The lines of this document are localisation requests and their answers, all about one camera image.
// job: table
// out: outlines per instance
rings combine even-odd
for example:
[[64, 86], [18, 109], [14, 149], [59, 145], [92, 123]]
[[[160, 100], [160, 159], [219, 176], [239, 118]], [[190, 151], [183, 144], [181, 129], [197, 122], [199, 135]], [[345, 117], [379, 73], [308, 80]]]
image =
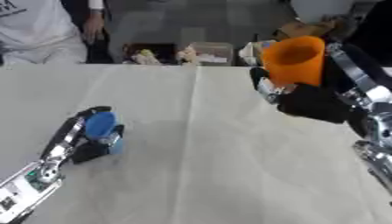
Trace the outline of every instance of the table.
[[345, 125], [283, 115], [247, 68], [19, 66], [0, 75], [0, 177], [76, 111], [114, 107], [125, 152], [80, 166], [29, 224], [391, 223]]

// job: human hand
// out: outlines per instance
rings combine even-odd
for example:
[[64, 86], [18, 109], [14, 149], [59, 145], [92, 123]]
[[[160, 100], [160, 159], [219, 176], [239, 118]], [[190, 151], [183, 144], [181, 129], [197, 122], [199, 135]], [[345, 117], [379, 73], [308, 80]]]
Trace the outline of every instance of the human hand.
[[92, 45], [97, 39], [103, 39], [103, 27], [105, 21], [100, 10], [91, 10], [90, 17], [84, 24], [83, 38], [89, 45]]

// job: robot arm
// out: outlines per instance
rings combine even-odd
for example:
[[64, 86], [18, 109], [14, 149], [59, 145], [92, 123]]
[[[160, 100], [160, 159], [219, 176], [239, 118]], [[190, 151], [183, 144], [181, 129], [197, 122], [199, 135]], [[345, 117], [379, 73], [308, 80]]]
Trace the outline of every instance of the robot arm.
[[255, 89], [285, 114], [347, 122], [363, 138], [353, 148], [392, 193], [392, 80], [354, 46], [331, 44], [327, 54], [322, 87], [293, 83], [278, 88], [267, 71], [254, 68]]
[[[45, 147], [39, 161], [28, 164], [0, 184], [0, 223], [21, 223], [57, 191], [64, 179], [60, 168], [69, 159], [75, 164], [86, 162], [107, 155], [119, 146], [123, 125], [105, 126], [102, 124], [107, 121], [100, 118], [110, 110], [110, 107], [90, 108], [67, 119]], [[91, 139], [88, 130], [98, 128], [107, 134]]]

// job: clear plastic container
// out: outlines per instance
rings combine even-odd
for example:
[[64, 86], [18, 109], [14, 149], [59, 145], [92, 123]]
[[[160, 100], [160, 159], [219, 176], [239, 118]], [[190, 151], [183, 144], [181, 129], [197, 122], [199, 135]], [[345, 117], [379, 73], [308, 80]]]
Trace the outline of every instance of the clear plastic container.
[[195, 42], [191, 47], [196, 51], [198, 60], [206, 67], [231, 67], [234, 48], [229, 43]]

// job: orange object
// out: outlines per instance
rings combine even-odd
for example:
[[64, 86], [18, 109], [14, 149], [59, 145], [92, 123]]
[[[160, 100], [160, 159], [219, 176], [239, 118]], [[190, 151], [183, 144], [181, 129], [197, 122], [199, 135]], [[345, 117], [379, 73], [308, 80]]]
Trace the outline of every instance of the orange object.
[[281, 87], [305, 83], [321, 84], [326, 44], [320, 38], [303, 36], [288, 38], [264, 48], [262, 62], [272, 82]]

